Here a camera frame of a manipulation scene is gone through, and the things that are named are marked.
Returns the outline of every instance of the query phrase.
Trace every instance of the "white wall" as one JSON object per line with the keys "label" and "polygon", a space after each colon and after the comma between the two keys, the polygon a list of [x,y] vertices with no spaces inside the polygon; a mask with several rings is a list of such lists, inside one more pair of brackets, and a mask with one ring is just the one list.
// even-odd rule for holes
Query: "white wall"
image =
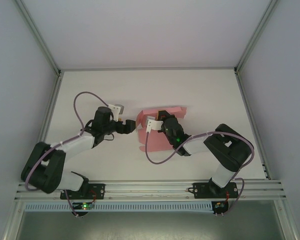
{"label": "white wall", "polygon": [[241,74],[270,170],[300,230],[300,0],[279,3]]}
{"label": "white wall", "polygon": [[54,79],[13,1],[0,0],[0,239]]}
{"label": "white wall", "polygon": [[269,0],[24,0],[61,69],[235,67]]}
{"label": "white wall", "polygon": [[[76,94],[86,90],[98,94],[107,103],[124,105],[123,120],[136,119],[143,109],[184,106],[187,107],[186,115],[179,121],[187,134],[206,133],[224,123],[255,145],[233,69],[66,71],[46,137],[48,143],[69,139],[77,133],[80,124],[72,101]],[[94,116],[97,106],[102,106],[102,103],[88,94],[78,98],[76,107],[84,123]],[[209,179],[219,166],[213,154],[206,151],[192,155],[191,164],[183,157],[175,156],[158,167],[149,164],[137,139],[136,131],[128,135],[115,134],[115,141],[103,142],[101,147],[76,155],[64,168],[91,180],[155,181]],[[153,161],[159,162],[171,153],[161,151],[149,155]],[[238,176],[265,178],[257,150],[253,162]]]}

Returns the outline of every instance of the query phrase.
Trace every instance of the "white table surface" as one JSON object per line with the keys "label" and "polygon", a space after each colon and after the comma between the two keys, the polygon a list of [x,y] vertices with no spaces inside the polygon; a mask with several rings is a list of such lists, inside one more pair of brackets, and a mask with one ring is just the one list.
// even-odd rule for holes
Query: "white table surface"
{"label": "white table surface", "polygon": [[[76,135],[80,124],[73,110],[76,94],[90,91],[108,104],[124,105],[122,118],[135,120],[142,109],[170,106],[187,107],[181,123],[185,133],[196,135],[213,131],[225,123],[255,146],[255,158],[238,177],[264,179],[265,174],[237,80],[230,69],[204,70],[113,70],[67,71],[57,97],[47,143],[60,142]],[[92,95],[81,95],[77,109],[86,123],[93,119],[102,103]],[[161,165],[151,164],[139,150],[137,132],[115,133],[114,141],[71,158],[65,169],[85,175],[90,180],[201,180],[209,179],[218,160],[210,152],[188,157],[177,154]],[[172,151],[151,152],[159,162]]]}

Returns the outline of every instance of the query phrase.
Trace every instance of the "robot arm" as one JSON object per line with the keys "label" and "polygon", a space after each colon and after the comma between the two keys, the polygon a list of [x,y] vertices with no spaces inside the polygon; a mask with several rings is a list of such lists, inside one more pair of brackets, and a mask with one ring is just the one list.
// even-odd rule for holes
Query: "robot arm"
{"label": "robot arm", "polygon": [[221,189],[226,187],[252,154],[250,146],[244,141],[226,135],[226,133],[229,133],[242,137],[226,124],[220,124],[215,129],[216,132],[223,132],[225,134],[205,135],[188,140],[186,143],[184,142],[190,135],[184,133],[182,126],[178,123],[178,119],[165,110],[158,112],[157,121],[148,119],[147,124],[150,128],[147,129],[147,132],[153,129],[164,133],[173,149],[176,150],[182,145],[182,147],[177,150],[180,156],[191,156],[199,152],[210,151],[217,158],[220,165],[209,181],[209,190],[215,196],[221,192]]}
{"label": "robot arm", "polygon": [[[89,189],[89,180],[76,172],[64,171],[64,164],[75,155],[99,145],[106,135],[132,133],[136,128],[136,122],[128,119],[124,124],[119,118],[123,109],[121,105],[111,104],[108,107],[99,107],[94,119],[86,124],[83,134],[68,143],[61,144],[48,154],[31,175],[29,183],[47,194],[66,189],[79,191],[85,195]],[[42,155],[57,144],[59,143],[39,142],[35,145],[21,173],[23,181],[26,181],[30,170]]]}

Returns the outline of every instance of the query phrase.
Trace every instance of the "metal extrusion bar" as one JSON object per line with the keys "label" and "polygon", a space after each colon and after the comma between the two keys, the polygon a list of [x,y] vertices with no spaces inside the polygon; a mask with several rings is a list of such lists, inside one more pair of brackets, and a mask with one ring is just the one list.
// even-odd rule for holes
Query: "metal extrusion bar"
{"label": "metal extrusion bar", "polygon": [[179,66],[179,67],[114,67],[114,68],[70,68],[64,72],[91,72],[91,71],[143,71],[143,70],[232,70],[233,66]]}
{"label": "metal extrusion bar", "polygon": [[27,9],[27,6],[23,2],[23,0],[13,0],[13,2],[15,3],[21,16],[23,17],[25,23],[29,27],[29,30],[31,31],[32,35],[34,36],[36,42],[39,44],[39,47],[42,50],[46,59],[48,60],[50,66],[53,68],[53,70],[55,71],[56,74],[59,74],[60,70],[59,70],[54,58],[52,57],[52,54],[49,51],[43,37],[41,36],[35,22],[33,21],[31,15],[29,13],[29,10]]}
{"label": "metal extrusion bar", "polygon": [[[91,183],[104,183],[104,199],[99,202],[168,202],[168,201],[202,201],[195,199],[194,195],[187,191],[196,181],[92,181]],[[242,187],[240,181],[236,181],[238,191]],[[278,180],[246,180],[240,200],[282,200],[286,199],[285,192]],[[220,201],[220,198],[207,199]],[[42,191],[26,191],[25,184],[20,183],[15,195],[15,201],[21,202],[64,202],[60,199],[60,192],[55,191],[46,194]]]}
{"label": "metal extrusion bar", "polygon": [[58,98],[58,94],[59,94],[59,90],[61,87],[61,82],[64,76],[64,72],[62,71],[60,74],[58,74],[56,76],[56,81],[54,83],[51,95],[50,95],[50,99],[47,105],[47,108],[45,110],[45,118],[43,120],[43,123],[41,125],[41,129],[40,129],[40,133],[39,133],[39,141],[45,141],[46,137],[48,135],[48,130],[49,130],[49,126],[51,123],[51,119],[54,113],[54,109],[56,106],[56,102],[57,102],[57,98]]}
{"label": "metal extrusion bar", "polygon": [[13,203],[13,209],[8,218],[2,240],[15,240],[19,231],[26,204],[18,201]]}
{"label": "metal extrusion bar", "polygon": [[271,0],[260,20],[258,23],[258,26],[254,30],[247,46],[245,47],[243,54],[236,66],[236,70],[238,72],[241,72],[244,68],[244,65],[246,64],[251,52],[253,51],[254,47],[256,46],[261,34],[263,33],[264,29],[267,26],[267,23],[269,22],[272,14],[274,13],[278,3],[280,0]]}
{"label": "metal extrusion bar", "polygon": [[260,137],[260,133],[258,131],[258,127],[257,127],[256,121],[255,121],[254,115],[253,115],[252,110],[251,110],[251,105],[250,105],[249,100],[247,98],[247,93],[245,91],[245,87],[243,86],[243,83],[242,83],[241,75],[239,73],[236,73],[236,72],[234,72],[234,74],[235,74],[235,77],[236,77],[236,80],[237,80],[237,83],[238,83],[238,87],[239,87],[239,90],[240,90],[240,93],[241,93],[242,101],[243,101],[243,104],[244,104],[244,107],[245,107],[245,110],[246,110],[246,113],[247,113],[247,116],[248,116],[248,119],[249,119],[249,122],[250,122],[250,125],[251,125],[253,135],[256,138],[256,141],[255,141],[256,142],[256,147],[258,149],[261,160],[264,162],[264,164],[266,166],[265,169],[266,169],[266,173],[268,175],[268,178],[271,179],[272,173],[271,173],[271,170],[269,169],[269,164],[268,164],[268,161],[267,161],[266,152],[265,152],[264,146],[262,144],[262,140],[261,140],[261,137]]}
{"label": "metal extrusion bar", "polygon": [[297,225],[288,206],[288,201],[275,200],[274,205],[285,239],[300,240]]}

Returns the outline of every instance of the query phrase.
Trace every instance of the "pink folded card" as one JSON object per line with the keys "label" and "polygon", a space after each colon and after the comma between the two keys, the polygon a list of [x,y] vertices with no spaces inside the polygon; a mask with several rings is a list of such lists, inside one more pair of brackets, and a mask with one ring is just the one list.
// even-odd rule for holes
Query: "pink folded card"
{"label": "pink folded card", "polygon": [[[138,138],[141,144],[146,144],[146,120],[148,116],[158,117],[158,111],[165,110],[170,114],[175,115],[176,118],[183,119],[187,113],[187,108],[182,106],[175,107],[161,107],[161,108],[153,108],[153,109],[145,109],[142,110],[138,116],[136,117],[136,126],[141,124],[142,128],[138,129]],[[142,152],[146,151],[145,146],[140,146],[139,149]],[[159,152],[173,149],[170,143],[168,142],[165,134],[163,132],[158,132],[156,130],[152,130],[148,137],[147,151],[148,152]]]}

